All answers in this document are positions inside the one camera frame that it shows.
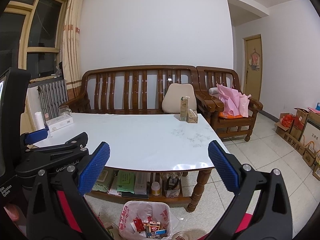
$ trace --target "window frame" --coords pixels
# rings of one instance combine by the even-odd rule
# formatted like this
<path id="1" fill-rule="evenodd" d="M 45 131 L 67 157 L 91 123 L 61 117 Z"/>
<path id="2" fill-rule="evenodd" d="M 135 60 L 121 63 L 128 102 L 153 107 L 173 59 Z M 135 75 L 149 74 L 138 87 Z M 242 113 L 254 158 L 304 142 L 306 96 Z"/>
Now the window frame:
<path id="1" fill-rule="evenodd" d="M 7 5 L 5 12 L 26 15 L 23 23 L 23 27 L 22 27 L 21 37 L 20 37 L 19 53 L 18 53 L 18 68 L 27 69 L 27 53 L 28 52 L 56 53 L 57 64 L 59 64 L 59 62 L 62 61 L 62 54 L 60 53 L 60 51 L 62 49 L 63 24 L 64 24 L 65 12 L 67 8 L 67 0 L 55 0 L 55 1 L 61 3 L 57 30 L 56 30 L 56 37 L 55 37 L 55 47 L 28 47 L 31 24 L 32 24 L 32 20 L 35 15 L 36 7 L 38 5 L 39 0 L 34 0 L 33 5 L 17 2 L 17 1 L 10 1 L 9 4 Z M 54 77 L 55 75 L 35 78 L 30 80 L 30 83 L 46 80 Z"/>

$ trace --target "wooden table leg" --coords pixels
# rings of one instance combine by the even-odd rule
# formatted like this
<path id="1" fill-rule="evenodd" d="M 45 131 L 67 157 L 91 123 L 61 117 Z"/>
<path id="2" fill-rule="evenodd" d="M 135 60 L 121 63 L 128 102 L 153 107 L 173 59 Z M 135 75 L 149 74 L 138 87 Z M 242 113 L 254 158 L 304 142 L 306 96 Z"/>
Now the wooden table leg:
<path id="1" fill-rule="evenodd" d="M 207 184 L 211 171 L 212 169 L 199 171 L 197 177 L 197 184 L 193 188 L 191 202 L 187 207 L 187 212 L 193 212 L 196 209 L 201 199 L 202 193 L 204 192 L 204 185 Z"/>

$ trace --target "curtain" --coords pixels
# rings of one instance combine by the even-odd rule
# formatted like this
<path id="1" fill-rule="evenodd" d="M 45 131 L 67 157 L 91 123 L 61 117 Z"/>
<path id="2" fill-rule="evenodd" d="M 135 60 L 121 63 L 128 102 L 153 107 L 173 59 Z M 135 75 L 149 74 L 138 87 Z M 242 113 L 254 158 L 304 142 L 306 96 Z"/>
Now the curtain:
<path id="1" fill-rule="evenodd" d="M 79 23 L 82 0 L 68 0 L 63 26 L 62 68 L 67 83 L 69 100 L 80 91 L 81 75 L 79 64 Z"/>

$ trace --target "beige cushion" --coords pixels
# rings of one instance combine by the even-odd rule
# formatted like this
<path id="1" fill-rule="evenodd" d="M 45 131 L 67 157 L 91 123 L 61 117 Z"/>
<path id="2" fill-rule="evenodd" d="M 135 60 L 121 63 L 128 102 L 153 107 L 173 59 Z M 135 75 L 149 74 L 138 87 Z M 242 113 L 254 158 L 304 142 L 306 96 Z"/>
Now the beige cushion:
<path id="1" fill-rule="evenodd" d="M 197 110 L 197 103 L 193 86 L 191 84 L 173 83 L 169 86 L 162 101 L 162 110 L 167 114 L 180 113 L 181 97 L 188 96 L 188 109 Z"/>

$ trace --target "table lower shelf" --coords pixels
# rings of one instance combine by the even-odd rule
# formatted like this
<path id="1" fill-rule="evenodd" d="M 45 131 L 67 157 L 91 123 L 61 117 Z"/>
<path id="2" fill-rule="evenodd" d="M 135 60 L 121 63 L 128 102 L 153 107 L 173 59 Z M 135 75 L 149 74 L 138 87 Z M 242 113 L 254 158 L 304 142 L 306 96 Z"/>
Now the table lower shelf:
<path id="1" fill-rule="evenodd" d="M 150 182 L 153 181 L 153 175 L 154 175 L 153 173 L 150 174 Z M 160 183 L 160 174 L 159 173 L 155 173 L 155 181 Z M 166 197 L 165 192 L 164 192 L 164 188 L 165 188 L 164 184 L 165 184 L 165 182 L 162 181 L 162 191 L 159 196 L 152 195 L 151 187 L 149 187 L 149 198 L 148 199 L 137 199 L 137 198 L 131 198 L 131 197 L 114 196 L 114 195 L 109 195 L 107 193 L 100 192 L 100 191 L 91 191 L 91 193 L 89 193 L 87 195 L 95 197 L 95 198 L 99 198 L 102 200 L 118 202 L 118 203 L 126 203 L 127 201 L 130 201 L 130 200 L 163 202 L 163 203 L 167 203 L 167 204 L 189 204 L 191 202 L 190 196 L 183 196 L 181 180 L 179 182 L 180 193 L 179 193 L 178 197 L 173 197 L 173 198 Z"/>

